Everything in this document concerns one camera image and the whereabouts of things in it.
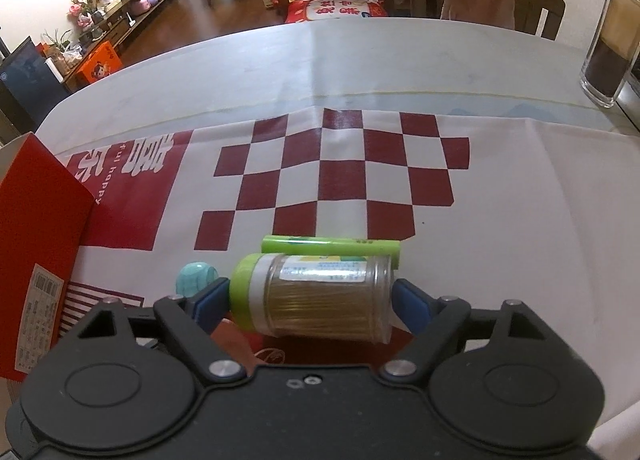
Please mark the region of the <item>teal egg toy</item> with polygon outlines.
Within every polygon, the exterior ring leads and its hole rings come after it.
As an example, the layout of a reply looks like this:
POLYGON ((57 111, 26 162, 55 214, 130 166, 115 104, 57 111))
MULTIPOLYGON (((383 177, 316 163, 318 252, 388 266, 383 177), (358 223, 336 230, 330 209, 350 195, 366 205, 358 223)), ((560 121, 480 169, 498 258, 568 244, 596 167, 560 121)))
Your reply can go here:
POLYGON ((218 271, 206 262, 191 262, 183 266, 175 281, 175 292, 191 298, 218 278, 218 271))

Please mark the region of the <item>green lid toothpick jar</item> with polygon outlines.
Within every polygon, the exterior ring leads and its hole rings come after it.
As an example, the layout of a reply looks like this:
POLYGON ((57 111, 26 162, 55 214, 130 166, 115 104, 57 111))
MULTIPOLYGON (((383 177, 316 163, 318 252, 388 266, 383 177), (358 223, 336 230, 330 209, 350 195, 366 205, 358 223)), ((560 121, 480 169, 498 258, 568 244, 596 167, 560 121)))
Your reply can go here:
POLYGON ((232 273, 230 311, 263 336, 386 344, 393 280, 389 255, 250 254, 232 273))

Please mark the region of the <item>green tube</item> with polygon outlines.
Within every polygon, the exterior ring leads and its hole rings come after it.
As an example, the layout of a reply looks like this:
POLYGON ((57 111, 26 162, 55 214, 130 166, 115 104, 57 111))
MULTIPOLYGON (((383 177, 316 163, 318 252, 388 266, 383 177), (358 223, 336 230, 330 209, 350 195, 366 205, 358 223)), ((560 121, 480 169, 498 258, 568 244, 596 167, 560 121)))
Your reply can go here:
POLYGON ((260 244, 262 253, 286 255, 344 255, 345 257, 390 257, 399 269, 400 242, 386 239, 330 238, 267 235, 260 244))

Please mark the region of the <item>red cardboard box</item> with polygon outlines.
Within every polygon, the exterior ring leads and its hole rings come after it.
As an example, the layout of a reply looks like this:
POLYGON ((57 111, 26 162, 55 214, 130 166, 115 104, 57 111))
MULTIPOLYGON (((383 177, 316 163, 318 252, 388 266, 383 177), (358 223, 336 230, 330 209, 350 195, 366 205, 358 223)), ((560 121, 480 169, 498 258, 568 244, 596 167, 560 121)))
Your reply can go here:
POLYGON ((32 133, 1 148, 1 376, 21 382, 58 339, 93 195, 32 133))

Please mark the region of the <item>red white printed mat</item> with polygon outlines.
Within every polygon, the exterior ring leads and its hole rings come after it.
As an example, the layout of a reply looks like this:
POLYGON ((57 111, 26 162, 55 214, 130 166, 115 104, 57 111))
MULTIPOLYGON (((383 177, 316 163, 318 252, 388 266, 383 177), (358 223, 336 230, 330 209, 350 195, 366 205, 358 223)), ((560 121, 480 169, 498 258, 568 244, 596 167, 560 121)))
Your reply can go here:
POLYGON ((596 370, 603 416, 639 399, 639 141, 530 119, 309 108, 64 157, 96 196, 76 305, 150 303, 193 261, 267 235, 392 239, 399 272, 475 306, 519 299, 596 370))

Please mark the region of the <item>orange gift box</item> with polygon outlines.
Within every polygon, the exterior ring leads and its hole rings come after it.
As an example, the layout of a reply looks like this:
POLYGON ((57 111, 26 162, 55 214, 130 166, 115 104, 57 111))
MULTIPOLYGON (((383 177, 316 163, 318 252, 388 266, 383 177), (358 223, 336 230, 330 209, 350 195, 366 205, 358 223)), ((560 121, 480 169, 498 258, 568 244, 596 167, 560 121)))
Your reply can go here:
POLYGON ((79 65, 75 76, 80 84, 91 84, 113 75, 122 67, 124 65, 113 44, 110 41, 104 41, 79 65))

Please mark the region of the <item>black speaker cabinet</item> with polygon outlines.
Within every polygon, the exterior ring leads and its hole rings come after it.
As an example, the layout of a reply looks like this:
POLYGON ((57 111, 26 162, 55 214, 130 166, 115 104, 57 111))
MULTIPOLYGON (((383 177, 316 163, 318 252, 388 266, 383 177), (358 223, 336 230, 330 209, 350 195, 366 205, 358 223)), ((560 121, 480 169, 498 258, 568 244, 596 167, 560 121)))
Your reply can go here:
POLYGON ((1 63, 0 86, 1 113, 20 133, 35 132, 70 95, 30 37, 1 63))

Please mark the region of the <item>glass jar dark contents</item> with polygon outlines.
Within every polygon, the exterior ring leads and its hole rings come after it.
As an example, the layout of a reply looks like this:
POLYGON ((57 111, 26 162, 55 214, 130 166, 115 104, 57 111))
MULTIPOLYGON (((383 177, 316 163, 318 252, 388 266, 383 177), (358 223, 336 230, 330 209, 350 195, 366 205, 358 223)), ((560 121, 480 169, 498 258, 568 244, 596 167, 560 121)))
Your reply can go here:
POLYGON ((611 108, 639 54, 639 0, 605 0, 580 85, 590 100, 611 108))

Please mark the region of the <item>wooden tv console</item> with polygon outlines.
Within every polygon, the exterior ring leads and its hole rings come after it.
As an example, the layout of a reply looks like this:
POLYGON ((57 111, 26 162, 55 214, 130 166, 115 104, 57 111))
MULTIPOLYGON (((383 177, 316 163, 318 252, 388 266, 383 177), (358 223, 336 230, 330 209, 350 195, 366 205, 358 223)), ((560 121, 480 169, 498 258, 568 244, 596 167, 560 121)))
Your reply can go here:
POLYGON ((122 54, 122 47, 151 21, 155 11, 161 9, 167 0, 122 0, 103 20, 82 34, 79 38, 81 60, 73 64, 70 73, 63 79, 64 87, 70 92, 76 92, 90 83, 91 77, 81 73, 82 69, 89 69, 88 61, 96 58, 96 53, 105 43, 110 43, 113 52, 122 54))

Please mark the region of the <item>red printed cushion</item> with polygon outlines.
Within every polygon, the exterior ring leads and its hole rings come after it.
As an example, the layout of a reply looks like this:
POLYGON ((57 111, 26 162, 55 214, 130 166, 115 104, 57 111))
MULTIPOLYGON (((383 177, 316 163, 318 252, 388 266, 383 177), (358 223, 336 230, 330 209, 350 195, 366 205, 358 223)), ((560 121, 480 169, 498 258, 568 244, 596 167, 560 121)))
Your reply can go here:
POLYGON ((288 5, 285 23, 370 17, 387 17, 378 0, 296 0, 288 5))

